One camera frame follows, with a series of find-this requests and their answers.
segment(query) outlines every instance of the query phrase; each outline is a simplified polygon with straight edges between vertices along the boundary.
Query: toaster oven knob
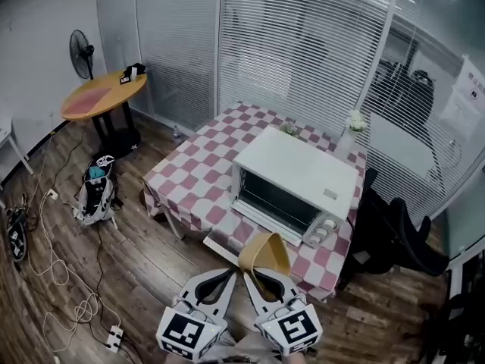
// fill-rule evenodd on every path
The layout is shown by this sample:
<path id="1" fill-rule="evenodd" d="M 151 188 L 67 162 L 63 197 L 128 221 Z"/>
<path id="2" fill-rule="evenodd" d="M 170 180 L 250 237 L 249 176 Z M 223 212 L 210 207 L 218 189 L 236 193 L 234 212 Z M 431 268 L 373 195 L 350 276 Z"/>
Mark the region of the toaster oven knob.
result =
<path id="1" fill-rule="evenodd" d="M 335 221 L 332 221 L 332 220 L 325 220 L 324 224 L 321 227 L 325 229 L 329 234 L 331 234 L 333 233 L 333 230 L 336 228 L 336 223 Z"/>
<path id="2" fill-rule="evenodd" d="M 313 236 L 310 236 L 310 239 L 309 239 L 309 243 L 311 246 L 318 246 L 318 244 L 320 244 L 322 241 L 323 239 L 320 236 L 317 236 L 315 234 Z"/>
<path id="3" fill-rule="evenodd" d="M 315 229 L 315 233 L 318 234 L 318 236 L 312 236 L 312 237 L 317 237 L 318 238 L 318 241 L 317 241 L 318 243 L 320 243 L 325 237 L 328 236 L 327 229 L 325 229 L 323 227 L 318 227 L 317 229 Z"/>

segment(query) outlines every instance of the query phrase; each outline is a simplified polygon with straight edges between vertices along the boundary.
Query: window blinds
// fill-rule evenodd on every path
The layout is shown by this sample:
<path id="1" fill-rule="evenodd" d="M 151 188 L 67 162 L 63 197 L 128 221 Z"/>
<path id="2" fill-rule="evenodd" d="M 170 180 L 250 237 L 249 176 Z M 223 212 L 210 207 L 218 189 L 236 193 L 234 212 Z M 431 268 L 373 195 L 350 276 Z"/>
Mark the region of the window blinds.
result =
<path id="1" fill-rule="evenodd" d="M 136 0 L 155 117 L 191 130 L 214 117 L 218 0 Z"/>
<path id="2" fill-rule="evenodd" d="M 450 10 L 446 15 L 443 10 Z M 437 212 L 477 167 L 483 138 L 464 137 L 443 118 L 462 68 L 452 13 L 456 0 L 398 0 L 379 67 L 361 107 L 370 127 L 358 142 L 368 147 L 367 166 L 379 171 L 373 188 L 387 201 L 403 198 L 420 224 Z M 443 20 L 435 21 L 440 12 Z"/>
<path id="3" fill-rule="evenodd" d="M 221 0 L 218 111 L 248 101 L 340 135 L 390 0 Z"/>

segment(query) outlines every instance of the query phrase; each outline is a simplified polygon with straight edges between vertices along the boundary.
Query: paper sign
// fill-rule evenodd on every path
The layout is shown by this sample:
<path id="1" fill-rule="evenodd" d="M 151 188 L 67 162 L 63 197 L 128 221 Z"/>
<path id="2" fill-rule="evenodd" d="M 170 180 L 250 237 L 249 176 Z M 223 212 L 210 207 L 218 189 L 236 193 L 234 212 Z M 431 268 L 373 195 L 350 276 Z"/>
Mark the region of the paper sign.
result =
<path id="1" fill-rule="evenodd" d="M 456 80 L 455 90 L 479 111 L 485 112 L 485 77 L 464 57 L 462 71 Z"/>
<path id="2" fill-rule="evenodd" d="M 455 87 L 440 115 L 441 120 L 446 121 L 466 140 L 470 139 L 482 117 L 482 113 L 477 109 L 477 103 L 468 101 Z"/>

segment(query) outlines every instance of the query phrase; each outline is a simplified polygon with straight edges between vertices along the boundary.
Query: water bottle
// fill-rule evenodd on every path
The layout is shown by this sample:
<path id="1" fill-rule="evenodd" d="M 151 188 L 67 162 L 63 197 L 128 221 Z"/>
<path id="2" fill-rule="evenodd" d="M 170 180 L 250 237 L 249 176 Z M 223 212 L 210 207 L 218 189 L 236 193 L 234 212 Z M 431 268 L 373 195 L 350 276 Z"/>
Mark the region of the water bottle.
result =
<path id="1" fill-rule="evenodd" d="M 177 126 L 174 126 L 174 143 L 177 145 L 182 143 L 182 135 Z"/>

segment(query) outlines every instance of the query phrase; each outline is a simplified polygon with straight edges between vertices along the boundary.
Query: flower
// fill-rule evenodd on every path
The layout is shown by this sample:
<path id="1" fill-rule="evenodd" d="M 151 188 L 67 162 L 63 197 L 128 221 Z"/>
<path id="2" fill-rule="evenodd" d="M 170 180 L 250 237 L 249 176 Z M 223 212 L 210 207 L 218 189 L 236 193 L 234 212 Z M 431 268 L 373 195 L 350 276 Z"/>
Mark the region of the flower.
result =
<path id="1" fill-rule="evenodd" d="M 298 131 L 296 130 L 295 124 L 293 122 L 282 123 L 280 126 L 280 131 L 291 135 L 292 137 L 298 137 Z"/>
<path id="2" fill-rule="evenodd" d="M 367 123 L 364 120 L 364 116 L 357 109 L 349 111 L 350 117 L 347 118 L 347 127 L 355 132 L 362 132 L 367 128 Z"/>

